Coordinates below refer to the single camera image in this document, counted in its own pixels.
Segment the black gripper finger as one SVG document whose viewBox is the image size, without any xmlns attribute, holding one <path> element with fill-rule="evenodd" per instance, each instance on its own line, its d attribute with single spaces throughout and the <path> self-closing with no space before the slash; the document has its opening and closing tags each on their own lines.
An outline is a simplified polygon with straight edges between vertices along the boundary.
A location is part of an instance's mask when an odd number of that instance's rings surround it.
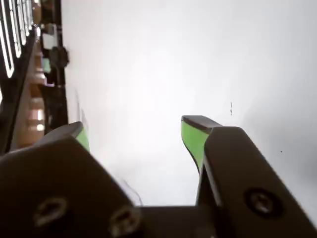
<svg viewBox="0 0 317 238">
<path fill-rule="evenodd" d="M 120 238 L 139 214 L 90 154 L 81 122 L 63 125 L 0 160 L 3 238 Z"/>
<path fill-rule="evenodd" d="M 246 132 L 200 115 L 181 119 L 217 238 L 314 238 L 317 230 Z"/>
</svg>

